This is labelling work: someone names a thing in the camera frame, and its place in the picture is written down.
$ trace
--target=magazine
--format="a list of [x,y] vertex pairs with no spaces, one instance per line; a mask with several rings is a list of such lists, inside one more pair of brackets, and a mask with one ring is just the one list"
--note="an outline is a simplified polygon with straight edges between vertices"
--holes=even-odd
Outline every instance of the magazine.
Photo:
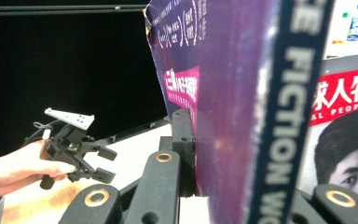
[[358,193],[358,55],[325,60],[315,92],[297,187],[318,184]]

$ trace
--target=pink label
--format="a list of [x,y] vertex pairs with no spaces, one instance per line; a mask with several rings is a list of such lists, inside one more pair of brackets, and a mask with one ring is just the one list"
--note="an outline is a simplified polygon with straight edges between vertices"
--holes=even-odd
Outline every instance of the pink label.
[[195,129],[197,128],[199,74],[199,66],[182,72],[175,72],[170,69],[164,74],[168,100],[190,109],[190,116]]
[[337,119],[358,109],[358,70],[319,78],[310,126]]

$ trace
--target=white clip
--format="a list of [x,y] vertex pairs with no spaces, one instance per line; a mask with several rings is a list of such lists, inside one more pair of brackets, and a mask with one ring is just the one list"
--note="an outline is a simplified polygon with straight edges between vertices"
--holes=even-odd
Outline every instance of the white clip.
[[94,121],[93,115],[91,116],[81,115],[81,114],[63,112],[59,110],[53,110],[51,108],[45,110],[45,114],[50,115],[55,119],[62,120],[68,124],[72,124],[75,127],[85,131],[89,128],[91,123]]

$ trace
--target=book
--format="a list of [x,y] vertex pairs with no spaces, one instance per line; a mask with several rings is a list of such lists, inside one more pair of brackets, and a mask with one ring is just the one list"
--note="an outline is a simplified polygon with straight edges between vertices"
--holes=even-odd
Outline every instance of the book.
[[170,119],[189,108],[211,223],[286,223],[333,1],[152,0]]
[[297,188],[312,194],[335,184],[358,193],[358,55],[324,60],[321,74]]

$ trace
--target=black plastic mount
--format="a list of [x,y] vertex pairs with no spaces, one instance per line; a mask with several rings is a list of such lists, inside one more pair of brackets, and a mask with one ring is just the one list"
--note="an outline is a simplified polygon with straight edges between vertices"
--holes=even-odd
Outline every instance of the black plastic mount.
[[320,185],[312,196],[298,190],[290,218],[296,224],[358,223],[358,195],[335,185]]
[[177,224],[180,197],[194,194],[191,127],[188,110],[176,111],[172,137],[160,138],[159,149],[149,156],[140,179],[122,190],[110,185],[83,189],[59,223]]

